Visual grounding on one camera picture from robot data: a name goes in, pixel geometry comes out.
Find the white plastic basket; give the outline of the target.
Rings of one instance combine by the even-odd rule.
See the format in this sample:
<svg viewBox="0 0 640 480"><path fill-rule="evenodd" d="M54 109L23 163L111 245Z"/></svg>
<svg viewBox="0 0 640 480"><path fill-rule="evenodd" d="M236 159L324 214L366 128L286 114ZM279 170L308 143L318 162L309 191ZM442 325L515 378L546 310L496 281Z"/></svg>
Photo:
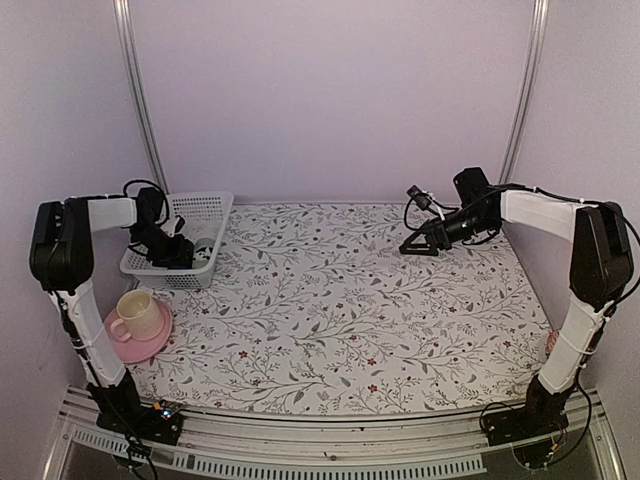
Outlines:
<svg viewBox="0 0 640 480"><path fill-rule="evenodd" d="M120 271L147 287L174 290L208 287L233 200L234 195L227 191L170 194L169 213L185 221L180 234L194 245L191 268L155 267L144 256L126 250L120 261Z"/></svg>

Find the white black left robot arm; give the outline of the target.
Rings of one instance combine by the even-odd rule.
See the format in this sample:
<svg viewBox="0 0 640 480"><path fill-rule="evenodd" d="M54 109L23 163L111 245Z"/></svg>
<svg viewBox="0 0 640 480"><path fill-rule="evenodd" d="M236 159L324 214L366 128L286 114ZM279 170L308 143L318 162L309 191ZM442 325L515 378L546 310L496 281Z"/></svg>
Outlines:
<svg viewBox="0 0 640 480"><path fill-rule="evenodd" d="M29 267L61 317L86 373L91 396L103 415L128 434L148 426L132 376L116 354L94 295L92 276L96 232L126 229L154 267L188 269L194 245L181 232L184 222L169 215L169 203L155 184L143 182L126 193L69 197L39 205Z"/></svg>

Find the light green towel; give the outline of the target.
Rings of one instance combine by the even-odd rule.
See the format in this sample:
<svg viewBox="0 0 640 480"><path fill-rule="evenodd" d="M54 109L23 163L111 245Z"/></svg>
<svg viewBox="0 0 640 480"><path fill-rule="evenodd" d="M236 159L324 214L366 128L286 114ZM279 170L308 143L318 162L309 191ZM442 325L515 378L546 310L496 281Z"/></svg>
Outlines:
<svg viewBox="0 0 640 480"><path fill-rule="evenodd" d="M215 242L211 238L200 238L194 245L192 267L199 269L205 267L213 256Z"/></svg>

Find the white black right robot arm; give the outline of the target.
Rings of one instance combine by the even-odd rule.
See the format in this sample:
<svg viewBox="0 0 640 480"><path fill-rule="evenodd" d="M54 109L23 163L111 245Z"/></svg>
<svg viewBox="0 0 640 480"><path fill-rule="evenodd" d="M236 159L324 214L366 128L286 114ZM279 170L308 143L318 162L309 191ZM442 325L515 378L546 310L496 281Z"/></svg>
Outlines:
<svg viewBox="0 0 640 480"><path fill-rule="evenodd" d="M494 185L479 167L464 169L453 183L460 199L457 207L440 205L417 186L409 188L409 202L433 217L412 228L399 247L401 253L436 256L481 233L495 237L506 223L571 244L569 307L547 361L532 378L523 407L482 420L489 433L512 428L537 436L563 427L566 401L578 388L606 322L639 286L631 247L639 235L612 201L570 198L514 183Z"/></svg>

